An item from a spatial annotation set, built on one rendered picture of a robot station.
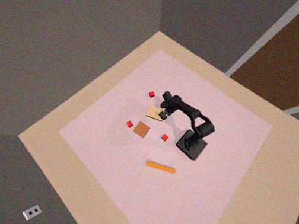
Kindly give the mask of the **orange flat bar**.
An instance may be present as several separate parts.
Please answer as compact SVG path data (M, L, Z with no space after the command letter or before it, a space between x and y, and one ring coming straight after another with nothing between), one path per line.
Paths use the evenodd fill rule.
M151 162L151 161L147 161L147 165L148 166L151 166L151 167L154 167L154 168L158 168L162 171L166 171L166 172L169 172L169 173L172 173L172 174L175 174L175 169L172 169L170 167L167 167L165 165L161 165L161 164L157 164L155 162Z

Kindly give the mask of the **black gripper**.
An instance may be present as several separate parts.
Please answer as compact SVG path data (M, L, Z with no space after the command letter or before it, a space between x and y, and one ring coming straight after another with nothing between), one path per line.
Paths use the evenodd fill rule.
M170 110L167 106L167 110L164 110L164 112L162 111L161 113L159 113L159 116L162 118L162 120L165 120L167 116L170 116L174 112L175 112L174 110Z

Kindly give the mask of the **red cube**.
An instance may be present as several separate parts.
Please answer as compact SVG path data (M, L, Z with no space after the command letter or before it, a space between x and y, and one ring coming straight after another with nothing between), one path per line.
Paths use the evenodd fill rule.
M164 141L166 141L166 140L168 139L168 136L165 134L165 135L162 137L162 139L163 139Z
M129 128L133 126L133 124L131 123L131 121L127 122L126 124L128 125Z
M152 98L152 97L154 97L155 96L155 94L154 94L154 92L152 91L152 92L149 92L149 96Z

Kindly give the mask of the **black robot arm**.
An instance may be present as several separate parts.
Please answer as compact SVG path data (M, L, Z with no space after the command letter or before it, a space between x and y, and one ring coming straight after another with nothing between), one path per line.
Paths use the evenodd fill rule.
M215 127L208 117L202 115L198 109L195 109L184 103L182 98L180 98L178 95L172 97L170 92L166 91L162 96L165 99L160 105L162 109L165 108L165 110L167 110L167 106L170 110L176 111L179 109L189 116L191 120L191 128L193 129L194 133L186 136L183 143L183 146L188 151L199 145L198 139L206 137L215 131ZM197 117L200 117L205 122L195 127L195 118Z

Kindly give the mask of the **brown rectangular block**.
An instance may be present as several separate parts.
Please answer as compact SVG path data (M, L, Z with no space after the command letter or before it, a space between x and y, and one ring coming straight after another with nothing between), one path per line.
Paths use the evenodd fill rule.
M148 127L146 124L140 121L139 124L134 129L134 132L144 138L144 136L149 131L149 129L150 127Z

